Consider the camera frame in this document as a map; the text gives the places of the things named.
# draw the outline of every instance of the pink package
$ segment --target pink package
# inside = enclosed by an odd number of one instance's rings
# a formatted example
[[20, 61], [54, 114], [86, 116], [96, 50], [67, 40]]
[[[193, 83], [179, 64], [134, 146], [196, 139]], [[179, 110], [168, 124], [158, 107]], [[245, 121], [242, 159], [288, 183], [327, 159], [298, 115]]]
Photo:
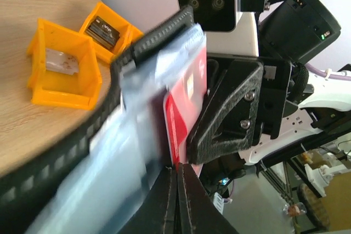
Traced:
[[[186, 137], [200, 115], [203, 96], [207, 91], [206, 45], [199, 48], [196, 59], [165, 96], [165, 112], [172, 164], [187, 163]], [[192, 165], [199, 176], [202, 165]]]

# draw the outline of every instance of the wood surface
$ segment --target wood surface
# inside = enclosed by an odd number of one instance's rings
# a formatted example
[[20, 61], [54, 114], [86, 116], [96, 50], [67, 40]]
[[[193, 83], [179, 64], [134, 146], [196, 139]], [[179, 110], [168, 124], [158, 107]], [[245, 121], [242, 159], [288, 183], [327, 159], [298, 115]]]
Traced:
[[[38, 155], [78, 126], [91, 111], [31, 104], [31, 59], [26, 48], [37, 18], [78, 31], [99, 0], [0, 0], [0, 176]], [[103, 85], [109, 66], [99, 61]]]

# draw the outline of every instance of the yellow bin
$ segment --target yellow bin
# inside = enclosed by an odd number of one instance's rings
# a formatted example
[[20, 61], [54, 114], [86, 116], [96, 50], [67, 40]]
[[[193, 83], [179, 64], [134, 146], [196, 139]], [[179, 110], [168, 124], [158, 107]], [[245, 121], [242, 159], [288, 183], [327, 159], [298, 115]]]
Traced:
[[[73, 75], [46, 70], [46, 48], [73, 55], [79, 72]], [[97, 104], [102, 78], [90, 37], [38, 19], [27, 54], [32, 55], [32, 103], [91, 110]]]
[[88, 36], [85, 31], [88, 26], [97, 17], [101, 17], [106, 23], [110, 24], [114, 29], [120, 33], [120, 38], [118, 39], [115, 47], [109, 51], [101, 46], [99, 43], [94, 42], [95, 52], [97, 57], [104, 62], [110, 64], [115, 59], [116, 55], [122, 53], [125, 48], [129, 47], [132, 41], [137, 40], [143, 33], [130, 24], [127, 20], [119, 16], [116, 12], [106, 6], [103, 2], [99, 2], [94, 10], [84, 21], [83, 26], [79, 30], [79, 33]]

